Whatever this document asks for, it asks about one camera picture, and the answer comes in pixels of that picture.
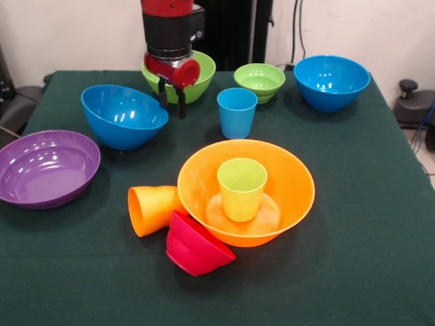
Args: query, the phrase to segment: white wall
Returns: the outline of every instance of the white wall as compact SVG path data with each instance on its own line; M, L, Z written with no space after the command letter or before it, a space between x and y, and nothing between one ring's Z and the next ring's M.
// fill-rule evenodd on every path
M290 60L293 4L275 0L269 63ZM302 22L309 56L359 61L390 104L401 78L435 88L435 0L304 0ZM0 44L17 86L41 85L58 69L138 70L145 51L140 2L0 0ZM297 54L300 60L300 46Z
M269 63L291 59L293 6L294 0L274 1ZM307 56L336 54L360 62L390 105L402 78L435 89L435 0L304 0L302 31ZM298 41L296 47L297 62Z
M0 44L16 86L58 69L138 70L139 0L0 0Z

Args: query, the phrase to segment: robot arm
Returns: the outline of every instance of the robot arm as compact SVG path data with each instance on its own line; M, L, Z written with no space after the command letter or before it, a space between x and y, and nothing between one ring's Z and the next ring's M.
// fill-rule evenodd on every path
M147 52L147 69L160 77L159 98L167 105L165 84L179 97L179 116L186 117L183 89L198 80L200 67L193 58L192 42L204 37L205 11L193 0L141 0Z

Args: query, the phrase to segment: yellow-green cup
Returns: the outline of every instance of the yellow-green cup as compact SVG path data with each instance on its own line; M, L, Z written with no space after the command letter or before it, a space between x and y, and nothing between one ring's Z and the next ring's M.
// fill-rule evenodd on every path
M233 158L217 170L225 215L236 222L253 219L267 182L267 171L250 158Z

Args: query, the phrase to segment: bowl rim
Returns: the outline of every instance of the bowl rim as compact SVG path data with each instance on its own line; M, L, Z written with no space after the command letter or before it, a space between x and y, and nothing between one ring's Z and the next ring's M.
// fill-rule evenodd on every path
M367 81L366 81L366 83L365 83L362 87L359 87L359 88L357 88L357 89L355 89L355 90L352 90L352 91L350 91L350 92L322 92L322 91L319 90L318 88L313 88L313 87L311 87L311 86L309 86L309 85L306 85L305 83L302 82L302 80L301 80L301 79L299 78L299 76L298 76L298 67L300 67L300 64L301 64L302 62L304 62L304 61L306 61L306 60L310 60L310 59L312 59L312 58L337 58L337 59L341 59L341 60L349 61L349 62L353 63L354 65L357 65L358 67L360 67L360 68L365 72L365 74L366 74L366 76L367 76ZM358 63L358 62L356 62L356 61L354 61L354 60L352 60L352 59L345 58L344 56L335 56L335 55L332 55L332 54L320 54L320 55L317 55L317 56L309 56L308 58L302 59L301 61L299 61L299 62L294 66L293 73L294 73L294 78L295 78L299 83L301 83L302 85L308 87L310 90L314 90L314 91L316 91L316 92L318 92L318 93L322 93L322 94L335 94L335 95L350 95L350 94L355 94L355 93L361 92L362 90L366 89L367 86L368 86L368 85L370 84L370 82L371 82L371 76L370 76L370 73L368 72L368 70L367 70L363 65L361 65L360 63Z
M120 124L115 124L115 123L113 123L113 122L111 122L111 121L109 121L109 120L106 120L106 119L103 119L102 117L100 117L98 114L96 114L95 112L93 112L88 106L87 106L87 104L85 103L85 101L84 101L84 95L85 95L85 93L87 92L87 91L89 91L89 90L91 90L91 89L93 89L93 88L100 88L100 87L115 87L115 88L121 88L121 89L125 89L125 90L130 90L130 91L132 91L132 92L134 92L134 93L137 93L137 94L140 94L140 95L142 95L142 96L145 96L145 97L148 97L148 98L150 98L150 100L153 100L155 103L157 103L158 104L158 107L160 108L160 110L162 110L162 111L164 111L166 114L165 114L165 120L161 123L161 124L159 124L159 125L157 125L157 126L153 126L153 127L151 127L151 128L137 128L137 127L128 127L128 126L123 126L123 125L120 125ZM154 97L152 97L152 96L150 96L150 95L148 95L148 94L146 94L146 93L144 93L144 92L141 92L141 91L139 91L139 90L135 90L134 88L129 88L129 87L126 87L126 86L121 86L121 85L114 85L114 84L98 84L98 85L93 85L93 86L90 86L90 87L87 87L83 92L82 92L82 95L81 95L81 100L82 100L82 105L83 105L83 108L87 111L87 112L89 112L90 114L92 114L93 116L95 116L97 119L99 119L99 120L101 120L101 121L104 121L104 122L106 122L106 123L108 123L108 124L111 124L112 126L116 126L116 127L118 127L118 128L122 128L122 129L125 129L125 130L140 130L140 131L146 131L146 130L155 130L155 129L159 129L159 128L162 128L164 125L166 125L167 123L168 123L168 121L169 121L169 114L168 114L168 111L167 110L165 110L165 109L163 109L161 106L160 106L160 103L154 98Z
M212 72L211 72L210 74L208 74L206 77L202 78L202 80L196 82L196 83L193 84L193 85L189 85L189 86L187 86L186 88L189 88L189 87L192 87L192 86L197 86L197 85L201 85L201 84L203 84L203 83L206 83L206 82L208 82L208 81L209 81L209 80L210 80L210 79L215 75L215 73L216 73L216 62L214 61L214 59L213 59L212 57L210 57L208 54L206 54L206 53L204 53L204 52L201 52L201 51L193 50L193 52L194 52L195 54L199 54L200 56L202 55L202 56L208 58L208 59L213 63L213 69L212 69ZM149 71L149 70L147 69L147 67L145 66L145 63L144 63L143 61L142 61L142 63L141 63L141 70L142 70L142 74L143 74L143 76L145 77L145 79L146 79L148 82L153 83L153 84L157 84L157 81L151 80L150 78L147 77L148 74L153 75L153 76L156 76L156 75L154 75L151 71ZM173 86L172 86L172 85L169 85L169 84L165 84L164 86L165 86L165 88L173 88Z
M42 130L39 132L33 132L31 134L27 134L19 139L16 139L15 141L12 141L10 144L7 144L5 147L0 149L0 157L1 157L1 154L3 152L5 152L9 149L9 147L16 145L18 142L22 142L23 139L26 140L28 138L35 137L39 134L53 134L53 133L73 134L75 136L81 137L82 139L85 139L91 146L93 146L96 149L97 154L98 154L97 161L96 161L95 168L94 168L93 172L91 173L91 175L89 176L89 178L87 178L81 185L79 185L75 189L71 190L68 194L65 194L65 195L59 196L59 197L55 197L55 198L51 198L49 200L44 200L43 202L23 202L23 201L17 201L17 200L10 200L10 199L4 198L1 194L0 194L0 200L3 200L4 202L8 202L10 204L18 205L18 206L44 205L44 204L54 202L54 201L60 200L62 198L68 197L69 195L73 194L74 192L76 192L80 188L87 185L95 177L95 175L100 167L100 164L101 164L100 148L90 137L88 137L85 134L82 134L80 132L76 132L76 131L72 131L72 130L52 129L52 130Z
M204 221L201 221L200 219L196 218L196 217L194 216L194 214L192 213L192 211L191 211L191 210L186 206L186 204L185 204L185 202L184 202L184 199L183 199L183 197L182 197L182 195L181 195L181 190L180 190L180 186L179 186L179 181L180 181L181 172L183 172L184 169L186 169L186 166L187 166L188 162L189 162L191 159L193 159L193 158L196 157L197 155L200 155L200 153L201 153L202 151L204 151L204 150L206 150L206 149L208 149L208 148L210 148L210 147L219 146L219 145L221 145L222 143L246 143L246 142L250 142L250 143L264 143L264 144L267 144L267 145L270 145L270 146L272 146L272 147L277 148L279 151L282 151L283 153L286 153L287 155L292 156L295 160L297 160L297 161L300 162L300 164L301 164L302 167L306 170L306 172L307 172L307 174L308 174L308 176L309 176L310 186L311 186L311 188L312 188L312 190L313 190L313 195L312 195L312 198L311 198L311 200L310 200L310 203L309 203L309 205L307 206L306 211L301 215L301 217L300 217L297 221L295 221L294 223L291 223L289 226L287 226L287 227L285 227L285 228L282 228L282 229L279 229L279 230L277 230L277 231L270 232L270 233L267 233L267 234L234 234L234 233L230 233L230 232L222 231L222 230L219 230L219 229L217 229L217 228L215 228L215 227L209 225L208 223L205 223ZM295 225L299 224L299 223L300 223L300 222L301 222L301 221L302 221L302 220L303 220L303 219L308 215L308 213L310 212L310 210L311 210L312 207L313 207L314 200L315 200L315 183L314 183L313 175L311 174L311 172L310 172L310 170L307 168L307 166L304 164L304 162L302 162L302 160L300 160L297 156L295 156L295 155L294 155L293 153L291 153L290 151L288 151L288 150L286 150L286 149L284 149L284 148L282 148L282 147L280 147L280 146L278 146L278 145L275 145L275 144L272 144L272 143L269 143L269 142L266 142L266 141L260 141L260 140L258 140L258 139L231 139L231 140L219 141L219 142L217 142L217 143L210 144L210 145L208 145L208 146L205 146L205 147L201 148L200 150L196 151L195 153L193 153L193 154L192 154L192 155L191 155L191 156L190 156L190 157L189 157L189 158L184 162L183 166L181 167L181 169L180 169L180 171L179 171L178 178L177 178L177 192L178 192L179 199L180 199L181 203L183 204L183 207L187 210L187 212L190 214L190 216L191 216L193 219L195 219L196 221L198 221L199 223L201 223L203 226L205 226L207 229L213 230L214 232L217 232L217 233L219 233L219 234L223 234L223 235L231 236L231 237L235 237L235 238L266 238L266 237L269 237L269 236L278 236L278 235L284 233L285 231L287 231L287 230L291 229L292 227L294 227Z
M202 242L201 244L203 246L208 246L208 252L213 251L213 255L220 255L225 256L226 259L231 259L231 261L234 261L237 257L236 255L231 251L230 248L226 246L225 243L217 239L209 230L204 228L201 224L196 222L196 219L193 217L188 216L187 214L184 214L179 211L173 211L171 222L169 224L169 231L172 232L173 235L177 236L178 239L181 242L184 242L181 240L181 236L179 233L179 228L174 228L174 225L176 223L182 224L183 228L189 230L189 232L195 234L198 239ZM192 248L186 245L186 247L189 249L189 251L194 252Z
M223 104L221 103L221 100L220 100L221 95L222 95L223 93L225 93L225 92L230 92L230 91L233 91L233 90L242 90L242 91L244 91L244 92L248 92L248 93L250 93L251 95L253 95L253 96L255 97L256 102L255 102L252 106L247 107L246 109L241 109L241 110L231 109L230 107L227 107L227 106L223 105ZM217 97L216 97L216 101L217 101L217 104L220 105L220 106L222 106L225 110L233 111L233 112L244 112L244 111L252 110L252 108L255 108L255 107L258 105L258 96L257 96L256 93L252 92L251 90L248 90L247 88L243 88L243 87L231 87L231 88L226 88L226 89L224 89L223 91L221 91L221 92L217 95Z
M281 79L281 82L279 83L279 85L278 86L275 86L274 88L268 88L268 89L264 89L264 88L257 88L257 87L249 87L249 86L245 86L245 85L243 85L238 79L237 79L237 73L240 73L240 70L241 69L243 69L243 68L246 68L246 67L252 67L252 66L266 66L266 67L270 67L270 68L272 68L272 69L274 69L274 70L276 70L276 71L278 71L279 72L279 74L280 74L280 76L282 77ZM263 92L274 92L274 91L276 91L276 90L278 90L278 89L280 89L283 85L284 85L284 83L285 83L285 81L286 81L286 77L285 77L285 73L280 69L280 68L278 68L278 67L276 67L276 66L274 66L274 65L270 65L270 64L268 64L268 63L247 63L246 65L243 65L243 66L240 66L239 68L237 68L236 69L236 71L234 72L234 74L233 74L233 77L234 77L234 80L236 81L236 83L238 83L238 85L240 85L240 87L244 87L244 88L248 88L248 89L250 89L250 90L255 90L255 91L259 91L259 92L261 92L261 91L263 91Z

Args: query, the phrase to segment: green bowl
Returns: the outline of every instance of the green bowl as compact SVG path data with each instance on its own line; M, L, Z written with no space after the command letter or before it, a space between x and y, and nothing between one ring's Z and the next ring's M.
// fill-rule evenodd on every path
M199 51L193 51L194 58L198 61L201 68L199 78L194 85L184 88L184 94L186 95L186 104L196 101L205 90L209 87L211 80L216 72L216 64L212 58L205 53ZM158 94L158 80L160 79L153 73L150 73L145 64L142 63L142 74L150 85L154 93ZM166 85L166 93L168 102L171 104L178 103L178 96L175 89L171 85Z
M257 94L258 103L266 103L278 92L285 82L281 69L266 63L251 63L238 68L234 79L242 88Z

